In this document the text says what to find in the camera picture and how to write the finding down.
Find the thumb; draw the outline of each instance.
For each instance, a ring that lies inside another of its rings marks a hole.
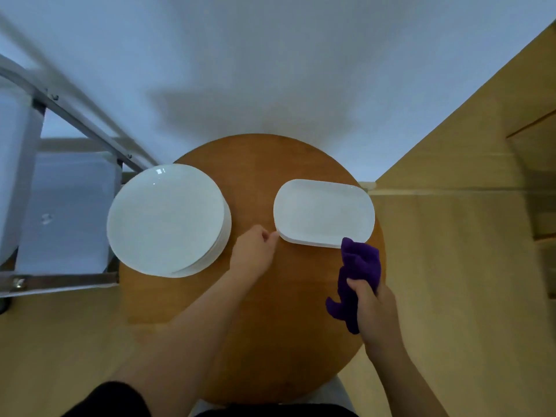
[[[274,231],[271,235],[268,236],[268,240],[266,240],[266,244],[268,244],[272,248],[272,251],[275,251],[276,244],[278,243],[279,238],[280,238],[280,234],[278,234],[278,231]]]
[[[355,291],[358,300],[362,304],[372,304],[376,301],[375,294],[372,292],[371,286],[365,280],[352,280],[348,278],[346,280],[349,287]]]

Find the purple cloth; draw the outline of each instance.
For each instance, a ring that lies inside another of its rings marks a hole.
[[[347,279],[365,280],[376,294],[380,282],[379,250],[365,243],[357,243],[345,237],[341,245],[342,261],[338,275],[338,295],[336,303],[330,297],[326,299],[326,310],[334,319],[344,320],[347,330],[359,333],[357,324],[357,294],[347,284]]]

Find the wooden tabletop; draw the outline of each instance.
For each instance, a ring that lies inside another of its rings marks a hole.
[[[195,301],[227,269],[236,238],[253,224],[273,231],[278,189],[295,178],[358,185],[336,160],[317,148],[274,134],[240,134],[207,143],[177,163],[208,174],[232,214],[222,255],[196,275],[170,279],[121,265],[126,314],[145,338]],[[378,220],[368,244],[379,248],[385,277],[384,238]],[[215,360],[203,398],[211,403],[277,403],[295,399],[336,375],[361,346],[344,322],[327,314],[338,300],[340,251],[280,240],[274,262],[243,301]]]

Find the hand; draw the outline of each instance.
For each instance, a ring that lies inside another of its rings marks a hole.
[[[374,362],[406,354],[396,298],[390,288],[381,282],[375,295],[365,280],[348,278],[347,283],[357,294],[357,323],[369,359]]]
[[[230,258],[230,271],[259,278],[270,267],[279,238],[276,231],[269,234],[261,225],[254,225],[237,238]]]

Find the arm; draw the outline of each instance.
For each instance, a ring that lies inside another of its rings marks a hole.
[[[393,417],[448,417],[409,358],[401,338],[396,299],[380,284],[376,296],[365,280],[347,280],[357,293],[357,322]]]
[[[240,236],[230,270],[112,377],[138,391],[153,417],[189,414],[236,310],[272,263],[278,237],[260,225]]]

